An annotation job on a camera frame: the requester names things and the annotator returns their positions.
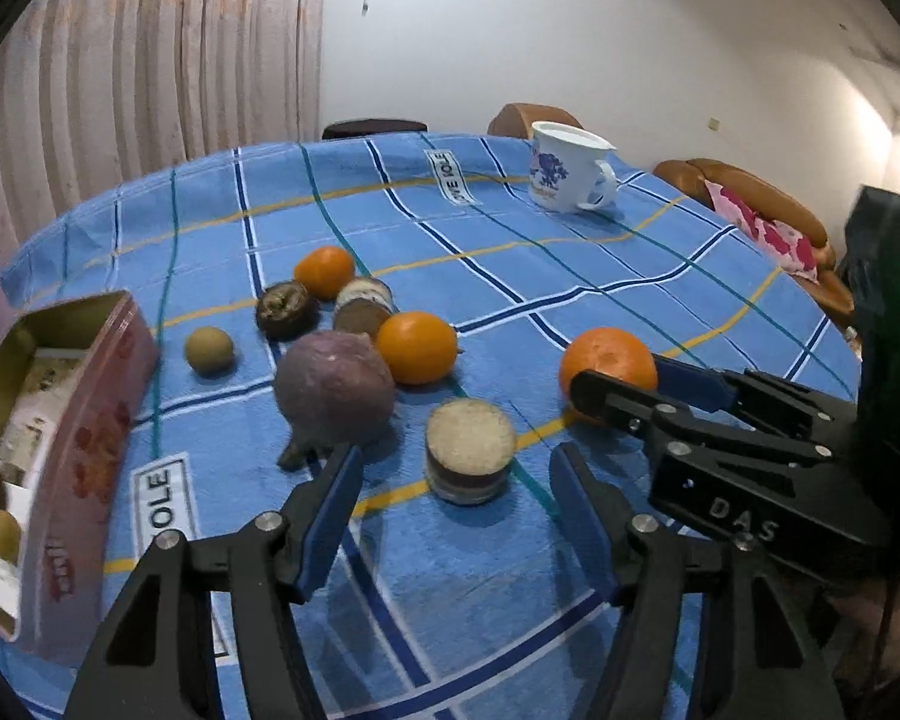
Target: orange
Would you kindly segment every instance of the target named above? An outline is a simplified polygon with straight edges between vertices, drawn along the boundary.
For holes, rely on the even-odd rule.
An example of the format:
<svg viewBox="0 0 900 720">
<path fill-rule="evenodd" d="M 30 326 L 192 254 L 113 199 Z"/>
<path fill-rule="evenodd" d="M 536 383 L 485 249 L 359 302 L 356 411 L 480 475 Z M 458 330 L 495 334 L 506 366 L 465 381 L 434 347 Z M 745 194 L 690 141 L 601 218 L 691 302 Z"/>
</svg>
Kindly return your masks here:
<svg viewBox="0 0 900 720">
<path fill-rule="evenodd" d="M 582 370 L 597 370 L 628 384 L 656 389 L 656 363 L 650 349 L 616 327 L 594 327 L 574 338 L 560 360 L 560 389 L 570 396 L 570 381 Z"/>
<path fill-rule="evenodd" d="M 296 264 L 293 279 L 317 300 L 334 300 L 337 293 L 353 281 L 355 271 L 349 251 L 341 247 L 319 247 Z"/>
<path fill-rule="evenodd" d="M 397 384 L 430 384 L 453 370 L 457 332 L 423 311 L 396 314 L 377 333 L 377 350 Z"/>
</svg>

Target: mug handle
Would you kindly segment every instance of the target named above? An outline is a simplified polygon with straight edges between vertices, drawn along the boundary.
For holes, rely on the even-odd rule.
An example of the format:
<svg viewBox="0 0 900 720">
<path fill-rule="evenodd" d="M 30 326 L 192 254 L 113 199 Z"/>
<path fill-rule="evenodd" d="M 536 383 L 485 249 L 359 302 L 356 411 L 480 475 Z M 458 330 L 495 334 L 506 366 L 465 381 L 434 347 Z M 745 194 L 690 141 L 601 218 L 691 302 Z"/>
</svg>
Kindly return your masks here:
<svg viewBox="0 0 900 720">
<path fill-rule="evenodd" d="M 597 167 L 600 167 L 601 172 L 604 174 L 604 178 L 607 180 L 607 184 L 610 184 L 611 181 L 613 182 L 611 185 L 613 189 L 611 190 L 610 187 L 607 187 L 604 196 L 597 200 L 597 202 L 577 203 L 577 207 L 582 211 L 595 211 L 605 205 L 610 205 L 610 202 L 613 201 L 617 194 L 617 175 L 613 172 L 613 167 L 610 167 L 610 163 L 605 159 L 598 159 L 594 161 L 594 164 Z"/>
</svg>

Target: beige curtain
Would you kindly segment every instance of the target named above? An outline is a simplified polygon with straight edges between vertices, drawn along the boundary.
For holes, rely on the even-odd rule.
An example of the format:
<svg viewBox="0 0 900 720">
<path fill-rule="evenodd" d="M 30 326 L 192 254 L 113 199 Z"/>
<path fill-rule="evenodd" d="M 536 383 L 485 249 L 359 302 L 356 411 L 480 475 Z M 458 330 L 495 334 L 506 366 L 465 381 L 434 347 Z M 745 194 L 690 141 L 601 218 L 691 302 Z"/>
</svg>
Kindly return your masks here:
<svg viewBox="0 0 900 720">
<path fill-rule="evenodd" d="M 80 201 L 317 138 L 323 0 L 34 0 L 0 47 L 0 264 Z"/>
</svg>

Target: blue checkered tablecloth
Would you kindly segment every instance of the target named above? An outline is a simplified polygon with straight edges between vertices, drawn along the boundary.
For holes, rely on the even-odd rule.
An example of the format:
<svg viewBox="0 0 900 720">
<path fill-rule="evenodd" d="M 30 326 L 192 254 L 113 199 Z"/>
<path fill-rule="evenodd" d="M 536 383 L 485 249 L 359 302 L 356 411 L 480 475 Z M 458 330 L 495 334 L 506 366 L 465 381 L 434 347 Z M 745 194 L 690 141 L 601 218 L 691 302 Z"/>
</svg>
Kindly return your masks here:
<svg viewBox="0 0 900 720">
<path fill-rule="evenodd" d="M 462 193 L 442 189 L 440 160 L 460 169 Z M 239 528 L 307 478 L 275 465 L 288 428 L 271 376 L 285 346 L 262 340 L 253 307 L 307 252 L 345 245 L 400 309 L 451 322 L 464 353 L 453 380 L 399 392 L 400 440 L 367 450 L 327 586 L 295 610 L 324 707 L 360 718 L 583 716 L 618 615 L 560 532 L 550 449 L 577 440 L 638 511 L 650 510 L 649 480 L 633 440 L 562 420 L 563 348 L 590 327 L 623 327 L 680 360 L 759 367 L 846 398 L 859 367 L 807 294 L 703 206 L 614 158 L 622 184 L 610 211 L 551 215 L 527 196 L 529 161 L 524 141 L 469 135 L 236 149 L 108 191 L 21 248 L 2 274 L 14 305 L 129 289 L 162 347 L 113 504 L 102 611 L 167 521 L 154 515 L 148 475 L 167 480 L 173 526 L 192 536 Z M 236 343 L 239 365 L 223 379 L 199 379 L 183 359 L 204 324 Z M 427 415 L 462 392 L 500 405 L 521 434 L 508 490 L 474 509 L 422 481 Z M 214 604 L 224 707 L 247 717 L 226 598 Z M 672 717 L 686 707 L 699 613 L 687 597 Z M 1 644 L 0 665 L 37 716 L 60 717 L 70 671 Z"/>
</svg>

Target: purple fruit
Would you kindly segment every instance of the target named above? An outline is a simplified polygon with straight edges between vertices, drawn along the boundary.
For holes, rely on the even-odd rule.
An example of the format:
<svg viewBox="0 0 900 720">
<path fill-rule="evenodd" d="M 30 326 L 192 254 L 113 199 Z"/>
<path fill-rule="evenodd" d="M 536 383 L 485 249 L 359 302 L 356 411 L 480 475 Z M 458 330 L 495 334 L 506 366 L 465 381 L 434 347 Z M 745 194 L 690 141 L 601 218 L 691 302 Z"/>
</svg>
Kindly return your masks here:
<svg viewBox="0 0 900 720">
<path fill-rule="evenodd" d="M 396 388 L 367 335 L 324 330 L 295 341 L 281 358 L 274 397 L 293 429 L 281 466 L 338 443 L 362 445 L 384 432 Z"/>
</svg>

